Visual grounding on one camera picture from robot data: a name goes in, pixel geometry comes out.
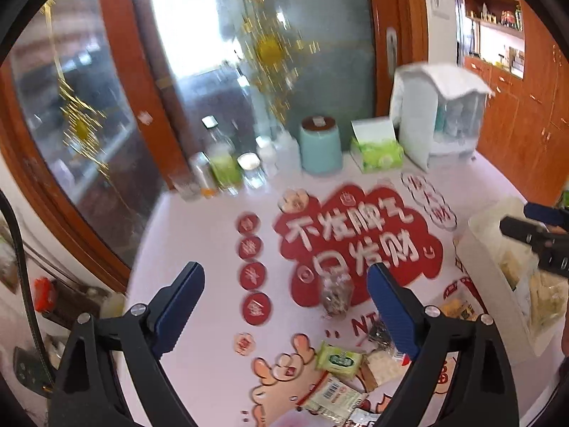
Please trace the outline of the white red barcode snack pack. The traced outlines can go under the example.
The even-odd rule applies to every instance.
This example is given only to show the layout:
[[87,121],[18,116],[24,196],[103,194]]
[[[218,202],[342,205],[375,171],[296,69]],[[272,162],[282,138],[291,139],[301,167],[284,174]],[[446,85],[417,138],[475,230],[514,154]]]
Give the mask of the white red barcode snack pack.
[[324,372],[297,406],[340,425],[366,400],[367,393],[351,388],[335,375]]

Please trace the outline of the white plastic storage bin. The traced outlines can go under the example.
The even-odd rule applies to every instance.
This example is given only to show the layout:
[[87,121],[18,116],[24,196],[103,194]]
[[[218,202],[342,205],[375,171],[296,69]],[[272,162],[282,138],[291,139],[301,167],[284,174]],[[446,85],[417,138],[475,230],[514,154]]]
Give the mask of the white plastic storage bin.
[[526,219],[523,206],[522,200],[508,197],[470,217],[456,248],[512,364],[540,357],[565,317],[543,333],[531,331],[530,277],[540,270],[538,258],[530,246],[500,232],[503,217]]

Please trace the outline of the green label glass bottle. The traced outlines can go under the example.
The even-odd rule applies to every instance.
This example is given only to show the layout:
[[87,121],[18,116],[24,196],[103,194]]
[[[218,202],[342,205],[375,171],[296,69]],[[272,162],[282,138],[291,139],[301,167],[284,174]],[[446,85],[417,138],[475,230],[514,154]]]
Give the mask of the green label glass bottle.
[[242,187],[242,174],[235,158],[232,140],[222,132],[213,116],[202,118],[207,132],[206,157],[220,189],[237,195]]

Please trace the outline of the teal canister brown lid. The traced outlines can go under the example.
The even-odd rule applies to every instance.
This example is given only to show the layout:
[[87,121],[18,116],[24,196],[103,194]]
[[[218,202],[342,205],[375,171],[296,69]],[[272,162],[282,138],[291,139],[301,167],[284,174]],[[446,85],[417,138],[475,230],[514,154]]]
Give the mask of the teal canister brown lid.
[[343,156],[336,121],[326,116],[304,118],[300,128],[300,151],[306,173],[328,175],[339,172]]

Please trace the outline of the white squeeze bottle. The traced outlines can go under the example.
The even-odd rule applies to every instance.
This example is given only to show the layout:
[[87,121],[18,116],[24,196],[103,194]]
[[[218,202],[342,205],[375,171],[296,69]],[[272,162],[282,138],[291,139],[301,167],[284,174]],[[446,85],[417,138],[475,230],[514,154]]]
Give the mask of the white squeeze bottle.
[[274,150],[276,174],[293,175],[302,173],[299,143],[283,125],[280,125],[277,129],[271,144]]

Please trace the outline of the green tissue box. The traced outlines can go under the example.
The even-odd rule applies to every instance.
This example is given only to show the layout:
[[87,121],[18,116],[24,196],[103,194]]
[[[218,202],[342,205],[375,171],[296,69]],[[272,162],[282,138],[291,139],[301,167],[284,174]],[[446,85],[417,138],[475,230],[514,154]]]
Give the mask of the green tissue box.
[[364,174],[402,166],[404,151],[389,117],[352,121],[351,127],[350,154]]

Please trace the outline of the glass sliding door gold ornament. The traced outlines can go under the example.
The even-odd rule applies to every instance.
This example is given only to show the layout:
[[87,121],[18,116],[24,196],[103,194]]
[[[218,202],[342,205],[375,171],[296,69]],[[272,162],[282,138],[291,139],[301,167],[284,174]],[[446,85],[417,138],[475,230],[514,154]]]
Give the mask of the glass sliding door gold ornament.
[[386,113],[426,0],[1,0],[1,155],[42,225],[124,290],[153,207],[216,118],[239,152]]

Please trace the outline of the clear bag round cookies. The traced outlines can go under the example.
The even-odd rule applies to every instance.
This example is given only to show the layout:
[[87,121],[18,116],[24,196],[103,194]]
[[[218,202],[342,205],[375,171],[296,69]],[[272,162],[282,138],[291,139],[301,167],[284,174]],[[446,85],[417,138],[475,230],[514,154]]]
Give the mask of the clear bag round cookies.
[[328,274],[321,278],[320,303],[329,318],[343,318],[350,309],[354,283],[348,273]]

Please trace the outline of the yellow mountain print snack bag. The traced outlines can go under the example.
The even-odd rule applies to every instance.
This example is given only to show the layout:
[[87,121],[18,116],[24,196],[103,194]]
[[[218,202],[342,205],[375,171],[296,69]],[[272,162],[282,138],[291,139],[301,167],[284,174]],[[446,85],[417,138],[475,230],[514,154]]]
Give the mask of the yellow mountain print snack bag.
[[564,315],[568,300],[568,280],[536,271],[530,277],[531,319],[534,334],[545,332]]

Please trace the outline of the small white pill bottle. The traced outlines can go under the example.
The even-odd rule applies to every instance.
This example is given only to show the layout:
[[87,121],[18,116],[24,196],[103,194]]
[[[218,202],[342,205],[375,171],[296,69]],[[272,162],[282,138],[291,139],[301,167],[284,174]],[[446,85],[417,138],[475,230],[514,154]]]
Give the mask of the small white pill bottle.
[[277,166],[277,151],[269,137],[256,137],[256,154],[260,158],[264,173],[269,178],[275,176],[279,171]]

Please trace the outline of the small glass jar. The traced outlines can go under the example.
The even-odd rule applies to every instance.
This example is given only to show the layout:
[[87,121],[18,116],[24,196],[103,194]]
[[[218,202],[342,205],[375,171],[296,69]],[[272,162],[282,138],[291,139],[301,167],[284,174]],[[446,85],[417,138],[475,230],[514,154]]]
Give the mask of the small glass jar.
[[260,189],[266,183],[260,158],[254,152],[246,152],[237,158],[244,183],[251,189]]

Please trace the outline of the orange liquid glass cup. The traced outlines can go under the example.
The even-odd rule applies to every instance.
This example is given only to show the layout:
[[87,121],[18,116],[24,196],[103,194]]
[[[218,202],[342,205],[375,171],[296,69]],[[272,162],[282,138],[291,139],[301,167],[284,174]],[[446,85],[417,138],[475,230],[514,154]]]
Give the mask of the orange liquid glass cup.
[[197,152],[190,157],[189,164],[201,194],[208,199],[216,196],[218,194],[218,186],[206,155],[203,152]]

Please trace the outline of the beige cracker pack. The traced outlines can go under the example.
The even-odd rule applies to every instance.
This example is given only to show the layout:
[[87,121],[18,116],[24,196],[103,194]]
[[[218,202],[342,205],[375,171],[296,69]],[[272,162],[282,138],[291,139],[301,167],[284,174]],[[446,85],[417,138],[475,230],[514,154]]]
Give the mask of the beige cracker pack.
[[377,349],[363,357],[358,378],[365,392],[370,393],[379,386],[401,378],[407,371],[411,360],[394,347]]

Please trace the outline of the green pineapple cake packet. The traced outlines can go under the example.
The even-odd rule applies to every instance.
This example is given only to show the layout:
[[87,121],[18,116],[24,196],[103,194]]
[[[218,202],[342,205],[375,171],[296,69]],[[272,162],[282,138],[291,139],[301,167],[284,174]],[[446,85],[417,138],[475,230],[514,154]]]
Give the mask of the green pineapple cake packet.
[[364,354],[348,351],[323,341],[317,352],[317,369],[352,380],[360,369]]

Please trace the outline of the wooden wall cabinet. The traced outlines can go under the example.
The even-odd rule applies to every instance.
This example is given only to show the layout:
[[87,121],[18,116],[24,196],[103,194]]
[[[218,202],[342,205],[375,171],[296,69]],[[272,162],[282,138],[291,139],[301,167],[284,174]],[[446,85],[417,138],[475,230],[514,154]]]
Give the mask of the wooden wall cabinet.
[[529,201],[568,179],[568,60],[526,0],[463,0],[463,65],[488,83],[478,152]]

